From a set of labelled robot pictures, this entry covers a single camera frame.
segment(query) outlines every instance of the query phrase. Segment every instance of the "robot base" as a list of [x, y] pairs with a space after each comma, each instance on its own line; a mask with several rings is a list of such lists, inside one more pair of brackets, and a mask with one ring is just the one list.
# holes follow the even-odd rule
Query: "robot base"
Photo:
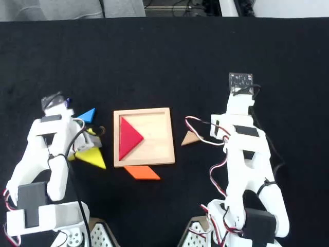
[[[206, 235], [206, 238], [198, 236], [189, 231], [189, 228], [192, 228], [196, 232], [205, 232], [209, 228], [209, 224], [206, 216], [197, 216], [193, 217], [184, 233], [182, 238], [179, 241], [177, 247], [213, 247], [218, 246], [212, 240], [212, 233], [210, 232]], [[229, 234], [229, 241], [227, 241], [226, 246], [229, 247], [252, 247], [252, 241], [250, 239], [241, 238], [234, 234]], [[268, 243], [266, 247], [282, 247], [276, 240], [274, 243]]]
[[[93, 230], [90, 232], [90, 236], [92, 238], [92, 247], [120, 247], [110, 228], [105, 222], [98, 219], [90, 219], [89, 226], [92, 225], [94, 225]], [[52, 243], [51, 247], [80, 247], [83, 246], [83, 244], [76, 243], [81, 243], [83, 241], [87, 241], [87, 239], [79, 234], [71, 233], [66, 236], [65, 233], [60, 232], [57, 235], [55, 241]]]

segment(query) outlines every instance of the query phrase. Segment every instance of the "black cable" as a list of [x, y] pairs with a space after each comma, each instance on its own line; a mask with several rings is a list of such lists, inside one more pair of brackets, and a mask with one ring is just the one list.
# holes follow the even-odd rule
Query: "black cable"
[[175, 11], [174, 11], [175, 6], [176, 6], [177, 4], [179, 4], [179, 3], [181, 3], [181, 2], [184, 2], [184, 1], [186, 1], [186, 0], [179, 0], [179, 1], [177, 1], [177, 2], [175, 2], [175, 3], [173, 4], [172, 9], [171, 9], [172, 14], [173, 14], [173, 17], [177, 17], [177, 16], [175, 15]]
[[52, 159], [52, 158], [55, 158], [57, 156], [63, 156], [65, 158], [65, 161], [66, 161], [66, 165], [67, 165], [67, 168], [68, 168], [68, 174], [70, 175], [70, 179], [72, 181], [72, 184], [73, 184], [73, 188], [74, 188], [74, 191], [76, 193], [76, 197], [77, 197], [77, 201], [78, 201], [78, 204], [79, 204], [79, 208], [80, 208], [80, 211], [81, 211], [81, 215], [82, 215], [82, 218], [83, 218], [83, 222], [85, 224], [85, 227], [86, 227], [86, 231], [87, 231], [87, 235], [88, 235], [88, 242], [89, 242], [89, 246], [92, 245], [92, 238], [91, 238], [91, 235], [90, 235], [90, 230], [89, 230], [89, 226], [88, 226], [88, 221], [87, 221], [87, 217], [86, 217], [86, 214], [84, 212], [84, 209], [83, 209], [83, 206], [82, 206], [82, 202], [81, 202], [81, 199], [80, 199], [80, 195], [78, 193], [78, 189], [77, 189], [77, 186], [76, 186], [76, 180], [75, 180], [75, 174], [74, 174], [74, 171], [70, 165], [70, 162], [68, 161], [67, 159], [67, 156], [69, 154], [69, 151], [71, 149], [71, 146], [73, 145], [73, 143], [76, 141], [76, 139], [78, 138], [79, 135], [81, 135], [84, 131], [86, 130], [86, 127], [82, 128], [74, 137], [73, 139], [71, 140], [71, 142], [69, 143], [69, 145], [67, 146], [67, 149], [65, 151], [65, 154], [58, 154], [56, 156], [53, 156], [52, 154], [49, 155], [49, 158], [48, 158], [48, 165], [49, 165], [49, 160]]
[[86, 131], [86, 126], [83, 127], [71, 140], [71, 142], [68, 144], [66, 151], [65, 151], [65, 157], [68, 157], [68, 153], [70, 152], [71, 146], [73, 145], [73, 143], [76, 141], [76, 139], [78, 138], [79, 135], [81, 135], [84, 131]]
[[[253, 120], [256, 122], [257, 127], [259, 129], [263, 130], [263, 127], [259, 123], [259, 120], [258, 120], [258, 118], [256, 116], [256, 113], [253, 110], [253, 107], [250, 107], [250, 114], [251, 114]], [[274, 179], [276, 180], [278, 170], [285, 165], [285, 160], [283, 159], [283, 157], [281, 156], [281, 154], [277, 151], [277, 149], [275, 148], [275, 146], [273, 144], [273, 141], [271, 140], [271, 138], [267, 134], [266, 134], [266, 139], [267, 139], [267, 141], [268, 141], [268, 143], [270, 145], [271, 150], [277, 156], [277, 158], [279, 158], [279, 160], [280, 160], [280, 163], [273, 168], [273, 176], [274, 176]]]
[[[246, 87], [244, 87], [244, 88], [238, 90], [237, 92], [233, 93], [233, 96], [235, 96], [235, 95], [237, 95], [237, 94], [240, 94], [241, 92], [243, 92], [243, 91], [245, 91], [245, 90], [248, 90], [248, 89], [250, 89], [251, 87], [257, 87], [257, 88], [258, 88], [258, 91], [257, 91], [256, 93], [254, 92], [254, 95], [253, 95], [253, 98], [252, 98], [253, 100], [255, 100], [256, 96], [258, 95], [258, 93], [260, 92], [260, 90], [261, 90], [261, 88], [262, 88], [262, 87], [261, 87], [260, 85], [258, 85], [258, 84], [253, 84], [253, 85], [246, 86]], [[250, 107], [249, 110], [250, 110], [250, 115], [252, 116], [253, 120], [255, 121], [257, 127], [258, 127], [259, 129], [263, 130], [263, 127], [261, 126], [261, 124], [260, 124], [260, 122], [259, 122], [259, 120], [258, 120], [258, 118], [257, 118], [257, 116], [256, 116], [256, 113], [255, 113], [255, 111], [253, 110], [253, 107]], [[280, 153], [277, 151], [277, 149], [275, 148], [275, 146], [274, 146], [274, 144], [273, 144], [271, 138], [270, 138], [268, 135], [266, 135], [266, 139], [267, 139], [267, 141], [268, 141], [268, 143], [269, 143], [269, 145], [270, 145], [272, 151], [274, 152], [274, 154], [275, 154], [275, 155], [279, 158], [279, 160], [280, 160], [280, 163], [279, 163], [278, 165], [276, 165], [275, 168], [273, 169], [274, 179], [276, 179], [277, 172], [278, 172], [278, 170], [279, 170], [282, 166], [285, 165], [285, 161], [284, 161], [283, 157], [281, 156], [281, 154], [280, 154]]]
[[50, 105], [50, 103], [52, 103], [52, 101], [54, 100], [54, 99], [56, 99], [58, 96], [62, 96], [62, 97], [64, 97], [63, 96], [63, 94], [62, 94], [62, 92], [57, 92], [54, 96], [52, 96], [49, 100], [48, 100], [48, 102], [43, 106], [43, 109], [47, 109], [47, 107]]
[[79, 208], [80, 208], [80, 211], [81, 211], [81, 215], [82, 215], [82, 218], [83, 218], [83, 222], [86, 226], [86, 231], [87, 231], [87, 235], [88, 235], [88, 242], [89, 242], [89, 246], [92, 245], [92, 238], [91, 238], [91, 235], [90, 235], [90, 230], [89, 230], [89, 226], [88, 226], [88, 221], [87, 221], [87, 217], [86, 217], [86, 214], [84, 212], [84, 209], [83, 209], [83, 206], [82, 206], [82, 202], [81, 202], [81, 199], [80, 199], [80, 195], [78, 193], [78, 189], [77, 189], [77, 186], [76, 186], [76, 176], [74, 174], [74, 171], [72, 169], [72, 166], [70, 164], [70, 161], [68, 161], [67, 159], [67, 156], [63, 155], [62, 153], [58, 154], [57, 156], [63, 156], [65, 158], [65, 161], [66, 161], [66, 165], [67, 165], [67, 168], [68, 168], [68, 174], [70, 175], [70, 179], [72, 181], [72, 184], [73, 184], [73, 189], [76, 193], [76, 197], [77, 197], [77, 201], [78, 201], [78, 204], [79, 204]]
[[65, 239], [65, 241], [61, 245], [58, 245], [57, 247], [63, 246], [66, 243], [67, 239], [68, 239], [68, 235], [65, 232], [63, 232], [63, 231], [60, 231], [60, 232], [61, 233], [64, 233], [66, 235], [66, 239]]
[[223, 239], [222, 239], [222, 243], [225, 242], [225, 239], [226, 239], [228, 233], [229, 233], [228, 231], [225, 232], [225, 235], [224, 235], [224, 237], [223, 237]]
[[238, 91], [236, 91], [236, 92], [234, 92], [233, 93], [233, 96], [235, 96], [235, 95], [238, 95], [238, 94], [241, 94], [241, 93], [243, 93], [243, 92], [245, 92], [245, 91], [248, 91], [249, 89], [254, 89], [254, 88], [258, 88], [258, 90], [257, 90], [257, 92], [253, 92], [253, 97], [252, 97], [252, 99], [256, 99], [256, 96], [258, 95], [258, 93], [260, 92], [260, 90], [261, 90], [261, 86], [260, 85], [258, 85], [258, 84], [253, 84], [253, 85], [249, 85], [249, 86], [246, 86], [246, 87], [243, 87], [243, 88], [241, 88], [241, 89], [239, 89]]
[[152, 4], [153, 0], [150, 0], [150, 2], [148, 4], [146, 4], [146, 6], [144, 7], [144, 9], [147, 9], [151, 4]]

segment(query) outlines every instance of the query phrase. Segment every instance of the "perforated metal plate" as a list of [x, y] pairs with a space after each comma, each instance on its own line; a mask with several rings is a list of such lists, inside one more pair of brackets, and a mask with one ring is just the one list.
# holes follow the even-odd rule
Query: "perforated metal plate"
[[[191, 228], [198, 233], [204, 231], [199, 222], [194, 222], [191, 225]], [[182, 247], [206, 247], [206, 239], [192, 232], [188, 232], [186, 235], [186, 239], [182, 244]]]
[[93, 247], [114, 247], [102, 224], [97, 223], [90, 235]]

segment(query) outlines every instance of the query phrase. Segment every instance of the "black fabric surface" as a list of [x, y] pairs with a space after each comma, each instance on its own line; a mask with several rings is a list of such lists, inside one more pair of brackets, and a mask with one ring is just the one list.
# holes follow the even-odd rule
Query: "black fabric surface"
[[[0, 187], [25, 150], [40, 99], [59, 90], [81, 114], [97, 109], [106, 127], [107, 170], [73, 167], [92, 217], [107, 221], [121, 246], [175, 246], [201, 203], [221, 198], [208, 169], [223, 159], [206, 144], [181, 147], [184, 117], [223, 113], [229, 72], [253, 73], [263, 88], [255, 112], [286, 160], [278, 171], [290, 218], [283, 246], [324, 246], [329, 169], [329, 19], [112, 19], [0, 23]], [[113, 110], [170, 107], [176, 164], [156, 166], [161, 181], [135, 181], [113, 168]], [[209, 126], [197, 126], [209, 135]], [[227, 185], [227, 171], [215, 174]], [[74, 200], [70, 183], [67, 200]], [[246, 197], [245, 204], [254, 204]], [[1, 201], [1, 223], [5, 207]], [[54, 233], [23, 236], [50, 246]], [[1, 246], [10, 246], [3, 235]]]

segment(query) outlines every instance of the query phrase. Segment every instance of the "robotic arm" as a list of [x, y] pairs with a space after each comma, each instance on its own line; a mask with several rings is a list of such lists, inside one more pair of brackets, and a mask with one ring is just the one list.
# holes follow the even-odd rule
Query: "robotic arm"
[[[275, 237], [285, 237], [289, 232], [289, 219], [271, 169], [265, 132], [256, 128], [248, 115], [256, 86], [252, 75], [231, 73], [227, 111], [211, 115], [210, 136], [225, 142], [229, 184], [225, 200], [213, 200], [203, 206], [208, 227], [202, 236], [207, 237], [209, 247], [209, 239], [220, 247], [281, 246]], [[230, 133], [228, 138], [224, 138], [227, 132], [219, 126]], [[245, 190], [256, 193], [266, 211], [245, 208]], [[189, 227], [186, 236], [193, 234]], [[183, 238], [179, 246], [187, 246], [185, 243]]]
[[[77, 242], [71, 241], [72, 244], [69, 244], [70, 238], [67, 239], [69, 246], [80, 246], [83, 238], [86, 239], [87, 229], [79, 203], [52, 202], [65, 196], [69, 172], [67, 157], [76, 151], [100, 147], [100, 138], [85, 132], [84, 121], [72, 118], [74, 112], [67, 109], [60, 93], [44, 98], [42, 107], [45, 116], [33, 122], [22, 160], [6, 186], [6, 193], [10, 193], [16, 206], [16, 210], [7, 212], [7, 233], [20, 236], [48, 230], [61, 231], [67, 236], [76, 236]], [[36, 176], [46, 169], [51, 170], [49, 182], [33, 183]], [[88, 221], [89, 209], [85, 203], [81, 204]], [[84, 246], [89, 246], [88, 241], [84, 241]]]

